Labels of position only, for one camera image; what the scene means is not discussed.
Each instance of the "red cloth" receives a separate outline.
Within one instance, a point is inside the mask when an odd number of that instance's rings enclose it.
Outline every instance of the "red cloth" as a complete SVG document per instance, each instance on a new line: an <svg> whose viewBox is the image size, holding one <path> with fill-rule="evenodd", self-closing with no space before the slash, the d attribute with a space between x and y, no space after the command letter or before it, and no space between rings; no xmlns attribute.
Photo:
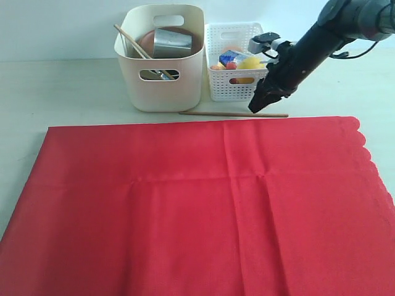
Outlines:
<svg viewBox="0 0 395 296"><path fill-rule="evenodd" d="M351 117L49 128L0 295L395 295L395 208Z"/></svg>

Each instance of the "white plastic basket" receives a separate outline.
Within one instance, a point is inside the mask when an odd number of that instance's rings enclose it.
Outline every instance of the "white plastic basket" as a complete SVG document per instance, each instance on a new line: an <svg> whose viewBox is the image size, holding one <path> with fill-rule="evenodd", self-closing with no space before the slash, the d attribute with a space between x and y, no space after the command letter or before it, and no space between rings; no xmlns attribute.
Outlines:
<svg viewBox="0 0 395 296"><path fill-rule="evenodd" d="M256 70L212 70L211 66L218 64L218 58L227 46L238 46L243 52L248 52L249 40L263 33L259 23L215 23L205 26L205 44L207 71L210 82L211 99L216 102L249 101L254 95L258 81L265 77L267 69ZM264 61L268 58L258 54ZM250 84L231 84L232 78L253 78Z"/></svg>
<svg viewBox="0 0 395 296"><path fill-rule="evenodd" d="M179 59L138 59L126 53L130 48L125 48L120 35L115 41L114 49L130 100L139 110L181 112L195 107L201 99L205 32L202 9L183 4L142 5L127 13L121 28L137 41L155 29L156 17L179 15L184 18L184 24L177 27L192 32L201 40L200 50L191 56ZM179 77L176 80L144 80L140 73L147 70L176 70Z"/></svg>

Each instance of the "table surface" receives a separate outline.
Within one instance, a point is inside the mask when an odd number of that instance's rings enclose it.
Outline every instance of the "table surface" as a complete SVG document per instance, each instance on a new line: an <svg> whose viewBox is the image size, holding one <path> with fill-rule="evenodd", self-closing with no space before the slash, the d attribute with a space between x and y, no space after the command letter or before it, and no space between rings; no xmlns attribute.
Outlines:
<svg viewBox="0 0 395 296"><path fill-rule="evenodd" d="M395 196L395 49L356 60L326 60L290 98L265 113L355 116L388 191ZM204 73L199 111L248 112L248 102L218 103ZM0 237L49 126L236 119L145 113L128 97L116 59L0 63Z"/></svg>

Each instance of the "metal cup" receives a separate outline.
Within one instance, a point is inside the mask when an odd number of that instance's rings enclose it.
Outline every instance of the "metal cup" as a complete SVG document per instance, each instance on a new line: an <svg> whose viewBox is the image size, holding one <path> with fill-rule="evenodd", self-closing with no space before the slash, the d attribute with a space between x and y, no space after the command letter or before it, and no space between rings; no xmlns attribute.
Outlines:
<svg viewBox="0 0 395 296"><path fill-rule="evenodd" d="M192 53L192 36L156 28L154 35L155 59L178 59Z"/></svg>

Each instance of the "chopstick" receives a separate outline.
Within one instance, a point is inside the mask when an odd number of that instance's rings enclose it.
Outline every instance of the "chopstick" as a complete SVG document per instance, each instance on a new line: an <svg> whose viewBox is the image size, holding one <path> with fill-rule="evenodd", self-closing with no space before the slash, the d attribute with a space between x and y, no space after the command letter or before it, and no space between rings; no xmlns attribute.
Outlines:
<svg viewBox="0 0 395 296"><path fill-rule="evenodd" d="M266 118L287 118L288 114L267 114L267 113L230 113L230 112L199 112L199 111L184 111L179 112L182 115L206 115L206 116L224 116L224 117L266 117Z"/></svg>
<svg viewBox="0 0 395 296"><path fill-rule="evenodd" d="M114 25L114 28L118 30L118 32L121 35L124 35L124 37L131 43L135 51L144 59L152 59L152 57L147 54L147 52L125 31L123 31L117 24ZM163 73L168 79L170 80L175 80L175 78L169 74L168 71L166 70L158 70L159 73Z"/></svg>

